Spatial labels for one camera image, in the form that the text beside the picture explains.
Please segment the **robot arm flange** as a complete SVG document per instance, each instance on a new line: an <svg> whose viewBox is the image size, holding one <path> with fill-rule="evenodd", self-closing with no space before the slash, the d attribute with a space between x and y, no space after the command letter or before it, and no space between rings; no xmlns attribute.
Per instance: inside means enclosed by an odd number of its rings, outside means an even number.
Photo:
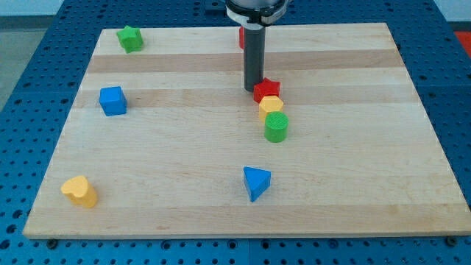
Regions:
<svg viewBox="0 0 471 265"><path fill-rule="evenodd" d="M226 0L227 16L245 29L269 27L286 13L291 0Z"/></svg>

